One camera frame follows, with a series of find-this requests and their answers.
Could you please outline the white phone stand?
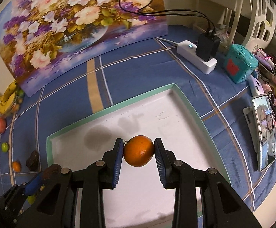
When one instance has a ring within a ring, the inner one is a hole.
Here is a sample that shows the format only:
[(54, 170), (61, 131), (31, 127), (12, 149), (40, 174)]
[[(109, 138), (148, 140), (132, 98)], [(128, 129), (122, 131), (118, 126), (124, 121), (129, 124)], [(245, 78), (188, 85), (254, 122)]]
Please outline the white phone stand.
[(257, 130), (257, 123), (251, 107), (243, 108), (243, 114), (247, 122), (250, 135), (253, 141), (254, 150), (256, 153), (259, 151), (259, 132)]

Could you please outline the small orange tangerine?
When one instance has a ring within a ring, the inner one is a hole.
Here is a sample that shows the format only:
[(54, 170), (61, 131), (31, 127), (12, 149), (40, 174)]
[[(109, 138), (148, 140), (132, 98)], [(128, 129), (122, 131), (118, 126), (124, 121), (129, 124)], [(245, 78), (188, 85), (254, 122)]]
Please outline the small orange tangerine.
[(19, 161), (14, 161), (12, 163), (12, 168), (14, 172), (21, 172), (21, 163)]

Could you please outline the red apple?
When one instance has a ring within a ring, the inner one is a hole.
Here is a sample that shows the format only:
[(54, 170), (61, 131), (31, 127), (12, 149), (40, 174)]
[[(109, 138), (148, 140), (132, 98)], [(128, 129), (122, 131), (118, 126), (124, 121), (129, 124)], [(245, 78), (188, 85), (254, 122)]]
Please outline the red apple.
[(7, 126), (6, 120), (4, 118), (0, 117), (0, 133), (5, 132), (6, 126)]

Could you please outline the orange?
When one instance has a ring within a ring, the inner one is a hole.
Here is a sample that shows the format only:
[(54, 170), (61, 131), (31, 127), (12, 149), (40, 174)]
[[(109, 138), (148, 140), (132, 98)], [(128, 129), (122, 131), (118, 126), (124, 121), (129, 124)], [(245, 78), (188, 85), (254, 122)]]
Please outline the orange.
[(144, 135), (137, 135), (125, 143), (124, 159), (133, 167), (146, 165), (153, 157), (155, 147), (152, 140)]

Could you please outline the white tray with green rim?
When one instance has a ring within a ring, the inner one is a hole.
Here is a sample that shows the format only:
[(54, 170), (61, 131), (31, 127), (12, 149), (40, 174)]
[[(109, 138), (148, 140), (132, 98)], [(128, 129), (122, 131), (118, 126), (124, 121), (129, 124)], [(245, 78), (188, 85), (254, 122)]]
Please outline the white tray with green rim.
[[(197, 112), (175, 84), (168, 84), (77, 121), (47, 138), (47, 162), (72, 171), (101, 160), (116, 139), (160, 138), (166, 150), (192, 168), (216, 168), (228, 179), (223, 160)], [(145, 166), (122, 162), (118, 184), (104, 190), (107, 227), (169, 227), (174, 190), (160, 182), (155, 159)]]

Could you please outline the flower painting canvas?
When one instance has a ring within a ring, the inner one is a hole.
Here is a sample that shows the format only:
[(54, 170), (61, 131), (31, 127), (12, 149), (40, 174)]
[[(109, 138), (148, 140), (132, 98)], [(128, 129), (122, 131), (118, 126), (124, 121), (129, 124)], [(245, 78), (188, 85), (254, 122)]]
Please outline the flower painting canvas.
[(28, 96), (81, 63), (163, 36), (164, 0), (11, 0), (0, 12), (0, 56)]

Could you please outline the smartphone on stand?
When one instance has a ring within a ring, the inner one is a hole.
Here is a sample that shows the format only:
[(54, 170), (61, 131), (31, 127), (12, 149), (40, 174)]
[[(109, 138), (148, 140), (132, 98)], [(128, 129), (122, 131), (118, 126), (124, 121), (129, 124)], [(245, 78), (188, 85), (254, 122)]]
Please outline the smartphone on stand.
[(276, 128), (268, 95), (252, 98), (252, 112), (256, 126), (258, 169), (264, 171), (276, 159)]

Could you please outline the blue plaid tablecloth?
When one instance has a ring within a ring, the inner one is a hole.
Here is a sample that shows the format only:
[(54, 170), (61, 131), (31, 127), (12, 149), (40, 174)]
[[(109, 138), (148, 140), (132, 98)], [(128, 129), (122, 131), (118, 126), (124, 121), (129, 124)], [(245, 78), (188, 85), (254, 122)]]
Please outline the blue plaid tablecloth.
[[(92, 114), (91, 87), (108, 108), (152, 89), (174, 83), (203, 120), (223, 159), (233, 188), (255, 211), (276, 183), (276, 160), (264, 172), (257, 169), (257, 155), (243, 114), (252, 95), (247, 83), (234, 83), (222, 68), (225, 57), (217, 54), (215, 69), (205, 75), (166, 42), (150, 39), (124, 46), (61, 75), (31, 97), (24, 97), (19, 111), (7, 119), (0, 149), (0, 195), (33, 174), (26, 159), (37, 150), (40, 165), (47, 167), (46, 140), (54, 132)], [(21, 163), (14, 172), (12, 163)]]

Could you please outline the black charger adapter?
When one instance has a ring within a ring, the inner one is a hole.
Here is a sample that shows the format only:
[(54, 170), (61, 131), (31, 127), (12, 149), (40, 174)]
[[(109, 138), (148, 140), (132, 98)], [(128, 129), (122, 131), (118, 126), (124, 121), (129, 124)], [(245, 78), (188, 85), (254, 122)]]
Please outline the black charger adapter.
[(205, 62), (210, 61), (215, 57), (220, 41), (219, 37), (212, 35), (210, 32), (200, 34), (196, 48), (196, 55)]

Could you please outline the small green lime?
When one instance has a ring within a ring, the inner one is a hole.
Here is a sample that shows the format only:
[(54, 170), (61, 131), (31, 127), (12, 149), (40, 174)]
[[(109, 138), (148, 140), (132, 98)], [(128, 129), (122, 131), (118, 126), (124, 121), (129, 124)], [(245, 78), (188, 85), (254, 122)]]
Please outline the small green lime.
[(3, 153), (7, 153), (9, 151), (9, 145), (7, 142), (1, 144), (1, 150)]

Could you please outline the white power strip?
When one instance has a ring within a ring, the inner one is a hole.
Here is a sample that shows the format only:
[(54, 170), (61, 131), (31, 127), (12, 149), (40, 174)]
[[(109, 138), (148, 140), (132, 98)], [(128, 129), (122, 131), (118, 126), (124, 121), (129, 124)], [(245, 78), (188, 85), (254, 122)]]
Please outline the white power strip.
[(202, 58), (197, 56), (196, 49), (197, 46), (188, 40), (182, 41), (177, 44), (177, 53), (187, 59), (189, 63), (193, 64), (204, 74), (208, 75), (215, 69), (217, 60), (215, 58), (212, 58), (207, 62), (204, 61)]

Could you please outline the dark brown avocado, far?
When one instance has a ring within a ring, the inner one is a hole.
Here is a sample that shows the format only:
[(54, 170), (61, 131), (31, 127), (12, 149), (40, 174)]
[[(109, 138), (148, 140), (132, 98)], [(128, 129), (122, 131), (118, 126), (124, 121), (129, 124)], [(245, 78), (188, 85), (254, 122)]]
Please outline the dark brown avocado, far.
[(39, 152), (34, 150), (26, 160), (26, 167), (32, 171), (39, 171)]

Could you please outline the teal toy box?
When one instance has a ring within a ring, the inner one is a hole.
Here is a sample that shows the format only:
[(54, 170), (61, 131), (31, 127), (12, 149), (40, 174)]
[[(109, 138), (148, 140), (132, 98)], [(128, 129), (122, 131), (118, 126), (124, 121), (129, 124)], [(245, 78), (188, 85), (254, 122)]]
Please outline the teal toy box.
[(232, 44), (223, 68), (234, 83), (241, 83), (257, 68), (258, 60), (241, 44)]

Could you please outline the white lattice chair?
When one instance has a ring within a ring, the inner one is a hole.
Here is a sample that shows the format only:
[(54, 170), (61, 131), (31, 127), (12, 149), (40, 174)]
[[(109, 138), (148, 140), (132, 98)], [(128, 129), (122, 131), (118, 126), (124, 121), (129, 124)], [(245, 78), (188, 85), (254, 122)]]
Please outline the white lattice chair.
[(221, 50), (228, 51), (235, 41), (241, 15), (250, 19), (250, 24), (241, 44), (249, 51), (265, 49), (271, 42), (276, 26), (276, 5), (272, 0), (208, 0), (224, 7), (223, 24), (230, 30)]

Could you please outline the clear bowl of small fruits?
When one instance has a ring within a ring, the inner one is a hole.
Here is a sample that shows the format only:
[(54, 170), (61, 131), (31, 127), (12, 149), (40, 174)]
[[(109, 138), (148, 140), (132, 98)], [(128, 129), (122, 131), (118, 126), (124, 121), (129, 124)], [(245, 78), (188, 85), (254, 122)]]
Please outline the clear bowl of small fruits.
[(23, 102), (24, 96), (25, 96), (25, 92), (22, 89), (19, 89), (16, 92), (16, 98), (15, 98), (15, 101), (13, 102), (10, 110), (7, 113), (8, 116), (11, 114), (15, 114), (16, 112), (19, 111), (19, 108)]

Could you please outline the yellow banana bunch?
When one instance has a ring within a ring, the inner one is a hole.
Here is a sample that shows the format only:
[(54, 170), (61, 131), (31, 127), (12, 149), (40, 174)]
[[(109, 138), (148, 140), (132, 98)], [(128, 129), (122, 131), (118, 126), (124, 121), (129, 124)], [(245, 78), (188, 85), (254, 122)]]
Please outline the yellow banana bunch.
[(14, 80), (5, 90), (4, 94), (0, 94), (0, 115), (7, 114), (15, 103), (17, 98), (17, 91), (19, 90), (19, 85)]

